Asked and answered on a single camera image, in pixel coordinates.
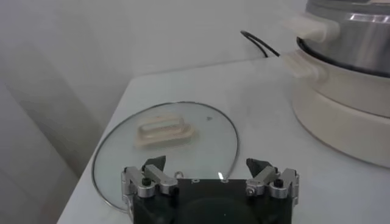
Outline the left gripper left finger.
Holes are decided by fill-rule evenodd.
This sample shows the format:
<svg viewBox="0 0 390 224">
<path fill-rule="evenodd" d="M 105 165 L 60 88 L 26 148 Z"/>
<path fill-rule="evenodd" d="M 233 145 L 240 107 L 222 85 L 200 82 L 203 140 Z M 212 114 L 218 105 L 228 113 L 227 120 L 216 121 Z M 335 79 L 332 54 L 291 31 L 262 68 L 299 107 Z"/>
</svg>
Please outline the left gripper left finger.
<svg viewBox="0 0 390 224">
<path fill-rule="evenodd" d="M 163 195 L 173 195 L 178 186 L 178 180 L 167 176 L 163 169 L 166 157 L 159 156 L 147 159 L 141 166 L 125 167 L 121 173 L 122 200 L 128 210 L 133 209 L 133 199 L 151 198 L 157 192 Z"/>
</svg>

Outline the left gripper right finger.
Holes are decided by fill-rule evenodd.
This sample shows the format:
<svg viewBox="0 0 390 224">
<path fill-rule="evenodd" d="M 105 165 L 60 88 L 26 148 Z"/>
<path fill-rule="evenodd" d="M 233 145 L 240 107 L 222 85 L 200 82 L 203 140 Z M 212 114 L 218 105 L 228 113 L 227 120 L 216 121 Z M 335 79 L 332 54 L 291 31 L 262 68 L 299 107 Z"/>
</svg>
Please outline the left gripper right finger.
<svg viewBox="0 0 390 224">
<path fill-rule="evenodd" d="M 268 191 L 272 198 L 290 198 L 293 206 L 299 204 L 300 176 L 296 170 L 286 168 L 280 172 L 269 162 L 253 158 L 246 159 L 246 165 L 252 175 L 252 178 L 246 180 L 248 196 L 257 197 Z"/>
</svg>

